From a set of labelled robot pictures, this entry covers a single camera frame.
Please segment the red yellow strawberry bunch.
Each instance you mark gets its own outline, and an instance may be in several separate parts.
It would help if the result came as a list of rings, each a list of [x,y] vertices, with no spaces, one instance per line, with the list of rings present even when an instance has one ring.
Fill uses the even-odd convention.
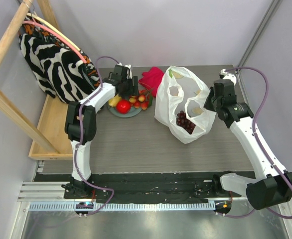
[[[152,89],[139,90],[139,95],[130,96],[128,101],[135,109],[147,110],[153,102]]]

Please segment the white lemon print plastic bag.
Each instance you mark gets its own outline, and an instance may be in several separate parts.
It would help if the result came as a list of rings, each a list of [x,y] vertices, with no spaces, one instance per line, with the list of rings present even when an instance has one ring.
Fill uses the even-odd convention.
[[[216,113],[204,109],[209,93],[208,86],[193,72],[170,66],[157,89],[154,117],[179,141],[191,143],[208,134],[214,123]],[[177,114],[181,111],[194,124],[192,133],[177,125]]]

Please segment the dark purple grape bunch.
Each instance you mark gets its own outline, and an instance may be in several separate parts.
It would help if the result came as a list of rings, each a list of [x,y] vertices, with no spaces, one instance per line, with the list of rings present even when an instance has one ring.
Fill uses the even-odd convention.
[[[186,117],[184,111],[180,111],[176,115],[176,124],[186,130],[189,134],[192,134],[195,129],[195,124]]]

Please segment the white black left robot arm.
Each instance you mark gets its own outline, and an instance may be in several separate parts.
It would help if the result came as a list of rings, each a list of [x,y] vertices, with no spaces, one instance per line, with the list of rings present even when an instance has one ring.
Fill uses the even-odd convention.
[[[96,113],[116,95],[136,95],[138,77],[133,76],[131,65],[117,64],[101,85],[79,102],[68,105],[65,133],[72,145],[73,171],[70,182],[62,187],[75,191],[81,198],[92,195],[90,147],[97,131]]]

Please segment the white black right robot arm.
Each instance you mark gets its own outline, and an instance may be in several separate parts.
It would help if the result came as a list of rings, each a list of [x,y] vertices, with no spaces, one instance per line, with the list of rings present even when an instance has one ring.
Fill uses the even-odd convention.
[[[229,79],[214,81],[204,105],[216,112],[239,140],[253,167],[255,177],[236,173],[214,176],[212,192],[218,197],[229,191],[247,197],[251,206],[261,210],[292,198],[292,172],[276,159],[259,130],[253,126],[254,115],[246,103],[238,103],[234,83]]]

